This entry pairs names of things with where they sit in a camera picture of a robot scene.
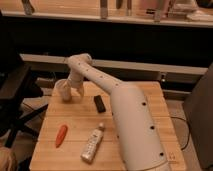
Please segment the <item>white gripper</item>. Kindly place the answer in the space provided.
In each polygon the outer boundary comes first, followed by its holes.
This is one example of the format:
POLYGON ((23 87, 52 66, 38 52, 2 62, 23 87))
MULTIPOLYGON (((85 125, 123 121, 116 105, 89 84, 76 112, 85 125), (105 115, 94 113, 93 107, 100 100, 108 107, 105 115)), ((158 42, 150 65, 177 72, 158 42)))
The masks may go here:
MULTIPOLYGON (((72 88, 77 88, 77 92, 81 97, 84 97, 83 87, 84 77, 75 70, 71 70, 68 76, 68 82, 72 88)), ((62 85, 62 99, 69 101, 71 99, 71 87, 68 83, 62 85)))

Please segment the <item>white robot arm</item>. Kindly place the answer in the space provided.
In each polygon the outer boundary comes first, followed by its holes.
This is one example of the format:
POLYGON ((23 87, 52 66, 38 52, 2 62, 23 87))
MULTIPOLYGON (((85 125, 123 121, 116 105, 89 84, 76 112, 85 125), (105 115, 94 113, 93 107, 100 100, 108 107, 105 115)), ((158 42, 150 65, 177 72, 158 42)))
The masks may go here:
POLYGON ((68 85, 83 93, 84 78, 110 96, 111 111, 127 171, 172 171, 154 124, 147 98, 134 83, 125 82, 92 66, 83 53, 67 59, 68 85))

